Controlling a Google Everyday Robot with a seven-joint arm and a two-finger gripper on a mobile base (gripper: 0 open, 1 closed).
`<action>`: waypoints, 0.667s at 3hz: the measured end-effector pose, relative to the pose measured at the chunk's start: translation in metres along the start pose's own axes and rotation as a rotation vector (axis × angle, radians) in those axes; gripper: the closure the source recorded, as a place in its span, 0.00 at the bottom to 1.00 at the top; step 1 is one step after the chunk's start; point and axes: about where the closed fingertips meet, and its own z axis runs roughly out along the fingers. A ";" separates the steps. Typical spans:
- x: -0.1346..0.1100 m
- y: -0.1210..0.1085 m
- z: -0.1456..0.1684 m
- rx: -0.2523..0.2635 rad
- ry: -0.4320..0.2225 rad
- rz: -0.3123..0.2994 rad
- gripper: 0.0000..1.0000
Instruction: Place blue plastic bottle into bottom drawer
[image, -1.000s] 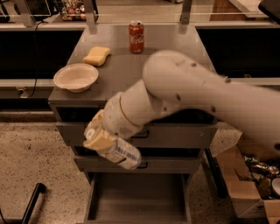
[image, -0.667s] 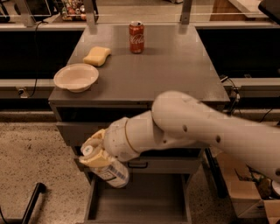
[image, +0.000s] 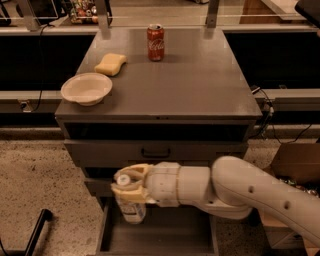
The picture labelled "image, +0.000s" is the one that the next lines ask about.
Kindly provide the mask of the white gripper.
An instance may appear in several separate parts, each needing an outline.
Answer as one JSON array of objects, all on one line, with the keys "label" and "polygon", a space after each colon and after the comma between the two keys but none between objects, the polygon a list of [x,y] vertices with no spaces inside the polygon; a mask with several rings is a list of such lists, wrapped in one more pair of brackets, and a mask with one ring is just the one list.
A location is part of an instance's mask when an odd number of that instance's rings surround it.
[{"label": "white gripper", "polygon": [[112,183],[111,190],[118,198],[128,202],[147,203],[150,195],[160,207],[178,207],[177,178],[180,168],[179,164],[172,162],[161,162],[153,167],[150,164],[131,165],[116,172],[116,184],[131,185],[143,181],[147,176],[147,189],[139,185],[136,189],[124,190]]}]

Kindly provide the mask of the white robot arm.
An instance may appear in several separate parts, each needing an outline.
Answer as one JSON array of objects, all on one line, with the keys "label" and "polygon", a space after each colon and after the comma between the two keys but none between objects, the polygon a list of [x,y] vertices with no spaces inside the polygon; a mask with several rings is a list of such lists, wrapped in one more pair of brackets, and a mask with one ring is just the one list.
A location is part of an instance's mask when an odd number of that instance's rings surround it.
[{"label": "white robot arm", "polygon": [[114,175],[116,198],[160,207],[191,205],[228,219],[243,219],[256,208],[320,247],[320,200],[233,156],[210,167],[175,162],[136,164]]}]

